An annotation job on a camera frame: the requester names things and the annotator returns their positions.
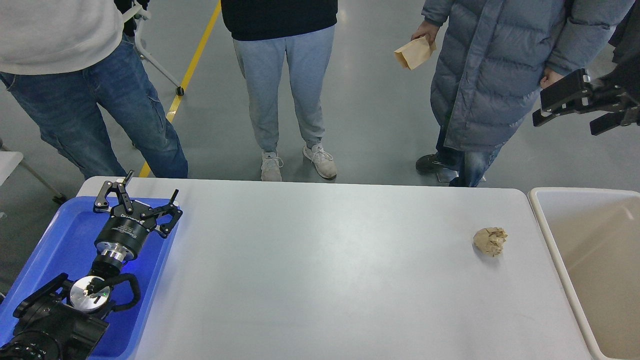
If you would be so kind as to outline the left hand of coat person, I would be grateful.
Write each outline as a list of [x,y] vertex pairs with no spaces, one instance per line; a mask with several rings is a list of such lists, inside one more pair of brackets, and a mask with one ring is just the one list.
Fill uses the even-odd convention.
[[553,69],[551,69],[550,67],[546,67],[542,73],[542,78],[539,82],[539,86],[541,87],[541,89],[547,89],[549,88],[551,85],[557,83],[558,81],[562,80],[565,76],[557,73],[556,71],[554,71]]

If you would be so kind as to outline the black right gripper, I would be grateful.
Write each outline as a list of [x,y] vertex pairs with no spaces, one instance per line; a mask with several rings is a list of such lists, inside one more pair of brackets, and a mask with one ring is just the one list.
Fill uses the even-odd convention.
[[557,113],[595,103],[608,112],[589,123],[590,134],[598,136],[618,126],[639,125],[638,70],[614,70],[592,81],[584,68],[577,69],[541,91],[541,111]]

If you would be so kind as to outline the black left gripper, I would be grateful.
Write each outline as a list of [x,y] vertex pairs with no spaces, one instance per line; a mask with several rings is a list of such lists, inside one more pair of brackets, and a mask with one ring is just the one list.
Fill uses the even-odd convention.
[[[93,203],[94,213],[109,214],[94,241],[96,253],[119,262],[136,260],[152,231],[166,239],[183,214],[175,203],[178,189],[174,190],[167,204],[158,207],[139,200],[132,201],[126,185],[133,174],[134,170],[130,170],[121,180],[105,181]],[[115,194],[118,205],[110,205],[107,201],[109,194]]]

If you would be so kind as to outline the right hand holding bag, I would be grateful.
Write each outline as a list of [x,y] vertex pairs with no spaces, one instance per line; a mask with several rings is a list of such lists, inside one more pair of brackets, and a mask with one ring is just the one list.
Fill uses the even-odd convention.
[[411,35],[410,41],[425,38],[427,43],[432,45],[435,42],[440,29],[441,27],[439,25],[423,20],[416,28],[416,31]]

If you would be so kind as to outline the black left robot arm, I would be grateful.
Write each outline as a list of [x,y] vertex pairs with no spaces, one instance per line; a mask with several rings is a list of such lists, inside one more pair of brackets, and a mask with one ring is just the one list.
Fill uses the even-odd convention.
[[126,360],[183,214],[132,198],[131,174],[59,208],[1,305],[3,360]]

